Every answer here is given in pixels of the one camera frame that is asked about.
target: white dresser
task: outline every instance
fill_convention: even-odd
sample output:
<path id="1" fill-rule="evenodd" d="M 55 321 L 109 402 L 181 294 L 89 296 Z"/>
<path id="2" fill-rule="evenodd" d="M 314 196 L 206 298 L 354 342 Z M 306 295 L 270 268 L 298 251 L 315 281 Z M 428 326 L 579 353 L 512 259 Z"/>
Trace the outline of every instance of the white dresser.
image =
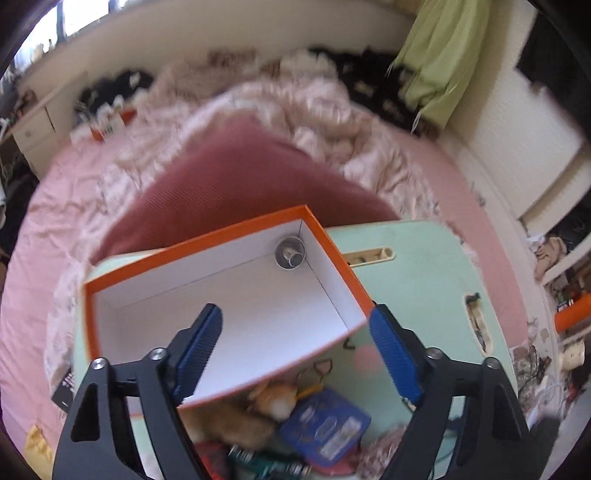
<path id="1" fill-rule="evenodd" d="M 70 140 L 74 103 L 87 85 L 88 75 L 84 72 L 43 97 L 2 139 L 0 160 L 3 163 L 12 161 L 12 158 L 3 158 L 4 152 L 9 151 L 3 146 L 14 140 L 33 173 L 41 180 L 53 157 Z"/>

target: floor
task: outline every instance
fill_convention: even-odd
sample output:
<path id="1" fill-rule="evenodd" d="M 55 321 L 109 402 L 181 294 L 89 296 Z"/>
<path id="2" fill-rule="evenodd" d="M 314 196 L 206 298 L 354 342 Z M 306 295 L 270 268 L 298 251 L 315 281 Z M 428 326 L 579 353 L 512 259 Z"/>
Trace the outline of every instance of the floor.
<path id="1" fill-rule="evenodd" d="M 452 130 L 445 131 L 439 139 L 439 144 L 451 156 L 466 181 L 471 185 L 499 236 L 515 271 L 527 315 L 532 321 L 530 328 L 528 328 L 530 339 L 533 340 L 541 356 L 558 358 L 559 339 L 554 333 L 553 322 L 553 312 L 556 311 L 556 305 L 546 290 L 534 281 L 535 256 L 528 249 L 524 227 L 512 217 L 509 207 L 490 181 L 483 164 L 465 146 L 457 134 Z M 548 385 L 560 383 L 560 369 L 556 361 L 552 362 L 548 375 L 550 377 Z M 558 411 L 563 400 L 562 388 L 558 388 L 558 386 L 550 388 L 545 393 L 548 394 L 548 411 Z M 542 480 L 548 479 L 560 466 L 583 432 L 591 416 L 590 404 L 591 389 L 579 398 L 561 425 L 559 437 L 541 477 Z"/>

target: black tag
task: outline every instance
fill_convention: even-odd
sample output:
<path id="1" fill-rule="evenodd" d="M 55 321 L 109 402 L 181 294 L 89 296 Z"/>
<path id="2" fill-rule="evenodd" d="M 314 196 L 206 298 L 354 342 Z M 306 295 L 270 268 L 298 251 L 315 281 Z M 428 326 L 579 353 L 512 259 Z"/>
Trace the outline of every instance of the black tag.
<path id="1" fill-rule="evenodd" d="M 63 411 L 68 413 L 68 410 L 74 401 L 74 375 L 72 375 L 71 368 L 68 369 L 65 377 L 62 379 L 51 397 L 51 400 Z"/>

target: orange tube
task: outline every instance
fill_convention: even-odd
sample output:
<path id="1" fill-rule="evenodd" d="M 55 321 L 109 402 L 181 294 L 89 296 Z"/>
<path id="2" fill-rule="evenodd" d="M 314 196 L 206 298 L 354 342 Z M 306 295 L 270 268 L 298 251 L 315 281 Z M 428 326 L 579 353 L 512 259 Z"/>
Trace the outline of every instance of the orange tube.
<path id="1" fill-rule="evenodd" d="M 589 316 L 591 316 L 591 293 L 584 293 L 570 307 L 556 313 L 554 316 L 556 331 L 564 332 Z"/>

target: drawer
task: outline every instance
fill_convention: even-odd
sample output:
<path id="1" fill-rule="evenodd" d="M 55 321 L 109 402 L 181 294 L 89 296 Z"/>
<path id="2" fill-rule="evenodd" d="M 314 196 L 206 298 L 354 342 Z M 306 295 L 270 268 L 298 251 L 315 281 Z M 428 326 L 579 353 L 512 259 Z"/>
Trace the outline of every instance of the drawer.
<path id="1" fill-rule="evenodd" d="M 53 132 L 47 112 L 42 109 L 30 119 L 26 119 L 22 125 L 17 124 L 12 136 L 16 140 L 18 148 L 24 151 L 34 147 Z"/>
<path id="2" fill-rule="evenodd" d="M 24 150 L 22 154 L 27 159 L 33 173 L 41 180 L 49 170 L 53 157 L 59 151 L 60 144 L 57 141 L 57 135 L 52 133 L 39 144 Z"/>

